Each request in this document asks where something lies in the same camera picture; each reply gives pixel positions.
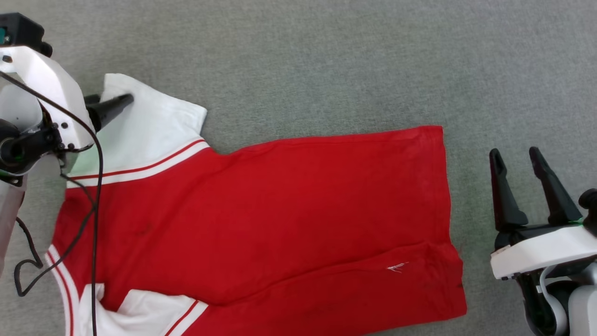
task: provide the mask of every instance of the gray background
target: gray background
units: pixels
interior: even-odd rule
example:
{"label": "gray background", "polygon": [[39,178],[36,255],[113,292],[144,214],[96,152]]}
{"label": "gray background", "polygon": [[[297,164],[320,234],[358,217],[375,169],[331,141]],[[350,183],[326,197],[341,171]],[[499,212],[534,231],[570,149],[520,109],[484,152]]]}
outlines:
{"label": "gray background", "polygon": [[[493,279],[489,265],[491,148],[531,222],[547,218],[531,145],[573,198],[597,187],[592,0],[2,0],[6,11],[43,25],[54,59],[86,94],[101,91],[103,74],[122,72],[206,107],[202,134],[220,152],[443,125],[469,312],[380,335],[530,335],[516,284]],[[63,188],[57,178],[30,180],[20,216],[40,250]],[[15,229],[0,335],[61,335],[52,276],[25,298],[15,293],[11,270],[29,256],[25,243]]]}

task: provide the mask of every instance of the red stripe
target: red stripe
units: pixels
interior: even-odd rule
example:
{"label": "red stripe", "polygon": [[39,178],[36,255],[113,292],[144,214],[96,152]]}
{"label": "red stripe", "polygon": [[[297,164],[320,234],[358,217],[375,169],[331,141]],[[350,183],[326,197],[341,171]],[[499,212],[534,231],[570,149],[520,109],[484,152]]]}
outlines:
{"label": "red stripe", "polygon": [[[52,264],[54,264],[55,261],[54,261],[54,258],[52,258],[52,255],[50,254],[50,252],[48,252],[48,257],[50,258],[50,261],[52,262]],[[62,275],[62,272],[60,271],[58,266],[54,269],[58,272],[58,275],[60,276],[60,279],[62,280],[62,284],[64,285],[64,291],[66,292],[66,297],[68,298],[69,314],[70,314],[70,336],[73,336],[73,330],[74,330],[73,329],[73,307],[72,307],[71,300],[70,300],[69,287],[66,284],[66,281],[64,280],[64,276]]]}
{"label": "red stripe", "polygon": [[[179,155],[180,153],[184,152],[185,150],[189,149],[190,147],[192,147],[192,146],[194,146],[194,145],[196,145],[197,143],[200,143],[200,142],[205,142],[205,140],[201,139],[201,140],[197,140],[197,141],[191,142],[190,144],[188,144],[187,146],[185,146],[183,149],[177,151],[176,153],[170,155],[169,157],[167,157],[167,158],[165,158],[165,159],[163,159],[163,160],[161,160],[159,162],[156,162],[156,163],[154,163],[154,164],[152,164],[150,166],[142,167],[142,168],[136,168],[136,169],[122,170],[120,172],[105,173],[105,174],[103,174],[103,176],[106,177],[106,176],[113,176],[113,175],[120,175],[120,174],[127,174],[127,173],[135,173],[135,172],[141,172],[143,170],[151,169],[151,168],[153,168],[155,166],[158,166],[158,165],[160,165],[160,164],[162,164],[162,163],[170,160],[171,158]],[[74,180],[80,180],[80,179],[91,179],[91,178],[97,179],[98,176],[97,175],[74,176],[72,179],[74,179]]]}
{"label": "red stripe", "polygon": [[170,330],[168,330],[168,332],[167,332],[167,333],[166,333],[164,336],[168,336],[168,335],[170,335],[170,334],[172,333],[172,331],[173,331],[173,330],[176,328],[176,326],[178,326],[178,325],[179,325],[179,323],[180,323],[182,320],[184,320],[184,318],[185,318],[185,317],[187,317],[187,316],[190,314],[191,310],[193,310],[193,308],[195,308],[195,306],[197,306],[197,303],[199,303],[199,301],[195,301],[195,302],[194,302],[194,303],[193,303],[193,304],[190,306],[190,308],[187,310],[187,312],[186,312],[186,313],[185,313],[185,314],[184,314],[184,315],[183,315],[181,318],[179,318],[179,320],[178,320],[178,321],[176,321],[176,323],[175,323],[175,324],[172,326],[172,328],[170,328]]}

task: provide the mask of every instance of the white stripe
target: white stripe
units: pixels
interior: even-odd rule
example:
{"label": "white stripe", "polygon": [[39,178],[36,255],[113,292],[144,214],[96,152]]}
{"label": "white stripe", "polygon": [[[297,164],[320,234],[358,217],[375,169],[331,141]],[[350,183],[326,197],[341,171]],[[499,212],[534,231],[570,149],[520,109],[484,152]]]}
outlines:
{"label": "white stripe", "polygon": [[[173,151],[173,152],[177,152],[188,145],[189,145],[189,143],[185,144],[184,146],[181,146],[180,149]],[[173,157],[155,167],[151,167],[149,169],[144,169],[144,170],[140,170],[138,172],[133,172],[133,173],[123,173],[123,174],[118,174],[118,175],[106,176],[101,180],[101,184],[109,184],[109,183],[132,181],[132,180],[136,180],[136,179],[148,178],[157,173],[161,173],[164,170],[166,170],[170,167],[173,167],[174,165],[176,165],[178,163],[181,163],[182,161],[185,161],[189,157],[195,155],[199,151],[201,151],[205,148],[208,148],[208,147],[209,147],[209,145],[207,144],[207,142],[205,142],[205,141],[198,142],[198,143],[192,145],[191,147],[187,148],[184,152],[179,153],[175,157]],[[156,160],[154,163],[145,165],[145,167],[151,166],[152,164],[155,164],[156,162],[160,162],[163,159],[164,158]],[[141,169],[141,168],[142,167],[139,167],[139,168],[127,167],[126,169],[123,169],[123,170]],[[97,185],[97,178],[79,179],[79,180],[77,180],[77,182],[81,183],[82,185],[84,185],[86,187],[94,187]],[[78,186],[74,183],[67,182],[66,187],[67,188],[75,188]]]}
{"label": "white stripe", "polygon": [[207,309],[207,304],[197,301],[195,308],[193,308],[193,310],[191,310],[191,312],[182,321],[180,321],[180,323],[168,336],[182,336],[182,334],[189,329],[189,327],[200,317],[200,315],[203,314],[205,309]]}
{"label": "white stripe", "polygon": [[[45,254],[45,261],[48,263],[48,265],[52,264],[50,254],[48,252]],[[64,283],[58,274],[58,270],[54,268],[51,272],[58,283],[58,287],[60,288],[60,295],[62,295],[62,305],[64,306],[64,334],[66,336],[70,336],[70,302],[68,296],[66,295],[66,288],[64,287]]]}
{"label": "white stripe", "polygon": [[[54,245],[50,245],[48,248],[48,253],[52,256],[54,261],[58,261],[60,259],[60,255],[58,254],[58,250]],[[60,273],[64,277],[64,281],[66,282],[66,289],[69,291],[70,294],[70,304],[73,313],[73,336],[78,336],[81,334],[80,326],[79,326],[79,300],[81,299],[79,292],[76,289],[75,281],[70,276],[69,271],[66,269],[64,262],[61,262],[56,268],[60,270]]]}

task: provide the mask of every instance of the red fabric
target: red fabric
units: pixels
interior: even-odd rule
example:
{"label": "red fabric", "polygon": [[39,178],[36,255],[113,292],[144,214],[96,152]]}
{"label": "red fabric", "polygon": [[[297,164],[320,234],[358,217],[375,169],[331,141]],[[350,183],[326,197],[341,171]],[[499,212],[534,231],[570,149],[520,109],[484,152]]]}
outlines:
{"label": "red fabric", "polygon": [[[89,209],[66,191],[60,253]],[[210,305],[185,335],[361,335],[466,312],[440,127],[207,148],[104,185],[100,211],[101,303],[141,289]],[[91,238],[64,262],[79,294]]]}

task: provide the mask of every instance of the red and white t-shirt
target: red and white t-shirt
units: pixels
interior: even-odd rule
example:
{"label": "red and white t-shirt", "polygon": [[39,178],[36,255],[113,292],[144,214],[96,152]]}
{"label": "red and white t-shirt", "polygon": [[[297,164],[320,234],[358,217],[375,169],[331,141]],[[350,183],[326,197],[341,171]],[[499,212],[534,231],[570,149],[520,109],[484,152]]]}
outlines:
{"label": "red and white t-shirt", "polygon": [[[220,155],[200,106],[123,75],[105,90],[135,103],[99,133],[99,335],[362,335],[465,314],[441,127]],[[97,152],[71,176],[94,194]],[[48,262],[90,209],[68,184]],[[91,334],[92,226],[54,272],[67,335]]]}

